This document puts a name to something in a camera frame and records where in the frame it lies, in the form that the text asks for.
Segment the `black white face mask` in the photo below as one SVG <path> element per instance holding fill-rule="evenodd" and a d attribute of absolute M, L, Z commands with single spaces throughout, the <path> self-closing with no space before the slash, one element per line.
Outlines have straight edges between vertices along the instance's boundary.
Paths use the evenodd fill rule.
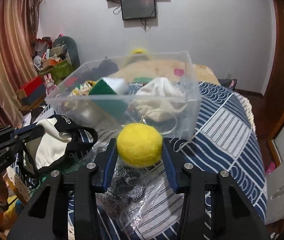
<path fill-rule="evenodd" d="M 33 138 L 23 143 L 18 166 L 22 174 L 33 179 L 71 167 L 98 141 L 95 129 L 57 114 L 39 121 L 31 135 Z"/>

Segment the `floral yellow fabric scrunchie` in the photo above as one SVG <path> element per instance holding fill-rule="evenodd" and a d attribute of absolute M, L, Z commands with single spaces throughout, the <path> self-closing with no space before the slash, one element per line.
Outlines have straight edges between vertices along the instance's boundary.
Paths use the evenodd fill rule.
<path fill-rule="evenodd" d="M 88 96 L 92 88 L 96 85 L 96 81 L 87 80 L 84 83 L 77 85 L 69 94 L 68 97 Z M 74 110 L 82 107 L 84 102 L 82 100 L 71 100 L 65 103 L 68 110 Z"/>

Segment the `yellow green sponge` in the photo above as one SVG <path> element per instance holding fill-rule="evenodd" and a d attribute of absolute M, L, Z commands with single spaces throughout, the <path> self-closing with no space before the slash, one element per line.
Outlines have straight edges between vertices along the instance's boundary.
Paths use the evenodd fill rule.
<path fill-rule="evenodd" d="M 91 100 L 97 106 L 118 120 L 123 117 L 128 107 L 128 104 L 120 98 L 123 95 L 125 94 L 115 94 L 103 81 L 103 77 L 97 81 L 96 85 L 89 93 Z"/>

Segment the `yellow felt ball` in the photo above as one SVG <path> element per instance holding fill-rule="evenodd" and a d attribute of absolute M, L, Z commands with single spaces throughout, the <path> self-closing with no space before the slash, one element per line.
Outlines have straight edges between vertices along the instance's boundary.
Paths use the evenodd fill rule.
<path fill-rule="evenodd" d="M 162 135 L 152 126 L 131 123 L 117 136 L 117 151 L 121 159 L 130 166 L 149 167 L 160 161 Z"/>

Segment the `red box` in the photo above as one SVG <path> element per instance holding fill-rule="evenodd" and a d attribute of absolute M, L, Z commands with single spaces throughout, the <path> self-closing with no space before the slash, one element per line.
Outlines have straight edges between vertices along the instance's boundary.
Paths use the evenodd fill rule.
<path fill-rule="evenodd" d="M 24 99 L 30 96 L 34 90 L 43 84 L 42 77 L 37 76 L 25 83 L 17 92 L 18 99 Z"/>

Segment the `pink rabbit toy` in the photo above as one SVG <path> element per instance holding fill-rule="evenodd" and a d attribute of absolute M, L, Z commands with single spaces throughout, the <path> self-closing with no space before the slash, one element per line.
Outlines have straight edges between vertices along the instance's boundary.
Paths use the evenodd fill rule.
<path fill-rule="evenodd" d="M 55 84 L 51 76 L 51 73 L 45 75 L 44 80 L 45 80 L 46 96 L 48 96 L 57 87 L 57 85 Z"/>

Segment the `green cardboard box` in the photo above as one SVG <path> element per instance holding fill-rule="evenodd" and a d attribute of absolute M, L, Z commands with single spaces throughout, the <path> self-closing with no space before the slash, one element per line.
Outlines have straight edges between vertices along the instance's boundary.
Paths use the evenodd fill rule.
<path fill-rule="evenodd" d="M 44 80 L 44 76 L 50 73 L 55 84 L 58 85 L 74 71 L 75 68 L 65 60 L 59 62 L 54 66 L 50 66 L 43 70 L 40 70 L 38 72 L 38 76 L 40 76 Z"/>

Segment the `blue white patterned tablecloth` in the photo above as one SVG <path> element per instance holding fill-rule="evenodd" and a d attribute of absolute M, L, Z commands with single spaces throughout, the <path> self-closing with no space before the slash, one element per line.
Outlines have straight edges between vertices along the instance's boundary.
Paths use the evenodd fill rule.
<path fill-rule="evenodd" d="M 171 138 L 173 150 L 200 170 L 230 173 L 261 219 L 267 210 L 267 182 L 249 100 L 208 82 L 199 84 L 201 107 L 191 141 Z M 97 204 L 103 239 L 175 239 L 184 196 L 167 178 L 145 222 L 128 236 Z"/>

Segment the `grey green neck pillow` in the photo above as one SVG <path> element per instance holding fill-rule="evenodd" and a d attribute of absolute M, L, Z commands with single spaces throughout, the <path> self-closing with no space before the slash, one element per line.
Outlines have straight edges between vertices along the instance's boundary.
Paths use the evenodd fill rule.
<path fill-rule="evenodd" d="M 69 36 L 61 36 L 55 39 L 53 42 L 53 47 L 60 47 L 63 45 L 66 45 L 67 47 L 67 60 L 69 64 L 75 69 L 78 68 L 81 64 L 75 41 Z"/>

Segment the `white foam block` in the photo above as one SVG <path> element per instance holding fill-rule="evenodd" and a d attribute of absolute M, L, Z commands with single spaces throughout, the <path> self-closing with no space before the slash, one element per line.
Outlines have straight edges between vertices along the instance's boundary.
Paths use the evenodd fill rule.
<path fill-rule="evenodd" d="M 127 83 L 124 79 L 114 77 L 104 77 L 103 81 L 115 92 L 115 94 L 125 94 L 127 92 Z"/>

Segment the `silver scrubber in bag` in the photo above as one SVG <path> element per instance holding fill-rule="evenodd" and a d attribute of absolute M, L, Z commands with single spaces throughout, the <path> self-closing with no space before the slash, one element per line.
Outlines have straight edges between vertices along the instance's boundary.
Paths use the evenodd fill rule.
<path fill-rule="evenodd" d="M 165 180 L 161 160 L 149 167 L 136 168 L 118 158 L 111 186 L 105 193 L 97 193 L 96 201 L 121 231 L 131 236 L 151 213 L 149 209 Z"/>

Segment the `striped red gold curtain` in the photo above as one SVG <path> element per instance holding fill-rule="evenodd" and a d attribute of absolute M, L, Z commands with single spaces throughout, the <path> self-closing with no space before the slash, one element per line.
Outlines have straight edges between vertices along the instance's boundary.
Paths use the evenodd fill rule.
<path fill-rule="evenodd" d="M 32 61 L 28 0 L 0 0 L 0 125 L 17 126 L 23 116 L 16 92 L 36 77 Z"/>

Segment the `yellow foam arch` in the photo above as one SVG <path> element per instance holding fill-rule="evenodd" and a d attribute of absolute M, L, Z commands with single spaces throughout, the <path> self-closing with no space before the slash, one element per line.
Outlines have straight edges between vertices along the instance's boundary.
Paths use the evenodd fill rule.
<path fill-rule="evenodd" d="M 132 55 L 139 55 L 139 54 L 147 54 L 148 51 L 144 48 L 134 48 L 132 51 L 131 51 L 131 54 Z"/>

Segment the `clear plastic storage bin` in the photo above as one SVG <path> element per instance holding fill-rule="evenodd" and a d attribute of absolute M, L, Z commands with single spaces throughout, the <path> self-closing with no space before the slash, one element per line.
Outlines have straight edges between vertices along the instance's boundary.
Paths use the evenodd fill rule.
<path fill-rule="evenodd" d="M 136 96 L 141 87 L 151 82 L 153 79 L 147 77 L 135 78 L 127 83 L 127 92 L 120 98 L 128 104 L 123 117 L 118 120 L 106 113 L 97 106 L 90 96 L 68 97 L 68 94 L 77 86 L 87 80 L 98 81 L 102 77 L 116 73 L 120 68 L 129 64 L 150 61 L 150 60 L 177 60 L 193 64 L 187 51 L 174 53 L 155 53 L 140 54 L 122 57 L 109 57 L 100 60 L 88 61 L 82 64 L 68 77 L 66 77 L 47 97 L 46 102 L 50 104 L 58 114 L 65 115 L 81 126 L 89 126 L 99 132 L 115 132 L 121 130 L 125 125 L 140 122 L 142 124 L 153 126 L 164 137 L 179 138 L 189 140 L 195 131 L 195 126 L 199 114 L 201 97 L 198 88 L 198 80 L 191 80 L 191 75 L 184 74 L 178 82 L 172 82 L 183 94 L 184 99 L 168 98 L 173 102 L 186 103 L 186 109 L 170 120 L 155 122 L 142 116 L 135 109 L 135 100 L 145 100 L 146 96 Z M 74 110 L 68 110 L 65 103 L 71 100 L 82 100 L 82 107 Z"/>

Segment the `grey backpack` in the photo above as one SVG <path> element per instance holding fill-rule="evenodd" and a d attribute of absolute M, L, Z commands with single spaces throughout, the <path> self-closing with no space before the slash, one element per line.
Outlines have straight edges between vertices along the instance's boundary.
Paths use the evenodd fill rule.
<path fill-rule="evenodd" d="M 221 86 L 235 91 L 237 85 L 237 79 L 218 79 Z"/>

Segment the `beige bed blanket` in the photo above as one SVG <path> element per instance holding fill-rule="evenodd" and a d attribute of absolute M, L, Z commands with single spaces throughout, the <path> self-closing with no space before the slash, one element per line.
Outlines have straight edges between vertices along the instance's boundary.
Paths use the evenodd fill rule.
<path fill-rule="evenodd" d="M 126 82 L 132 82 L 138 77 L 157 78 L 165 77 L 171 82 L 178 82 L 184 75 L 191 75 L 191 80 L 195 81 L 194 77 L 199 82 L 208 82 L 214 85 L 220 85 L 213 71 L 204 65 L 189 64 L 177 60 L 150 60 L 140 61 L 120 68 L 116 73 L 109 77 L 122 78 Z"/>

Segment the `cream drawstring pouch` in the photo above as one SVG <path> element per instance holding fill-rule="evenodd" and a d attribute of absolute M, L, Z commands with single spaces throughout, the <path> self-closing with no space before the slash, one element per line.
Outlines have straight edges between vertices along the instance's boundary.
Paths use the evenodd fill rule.
<path fill-rule="evenodd" d="M 155 122 L 170 120 L 186 109 L 186 103 L 173 102 L 168 99 L 184 99 L 184 94 L 165 77 L 153 79 L 141 87 L 137 91 L 136 96 L 146 96 L 147 99 L 135 100 L 135 109 L 140 115 Z"/>

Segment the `small wall monitor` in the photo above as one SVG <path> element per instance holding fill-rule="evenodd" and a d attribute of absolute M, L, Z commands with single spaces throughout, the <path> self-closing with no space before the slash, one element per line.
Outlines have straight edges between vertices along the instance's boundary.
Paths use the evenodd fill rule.
<path fill-rule="evenodd" d="M 120 0 L 124 21 L 157 17 L 156 0 Z"/>

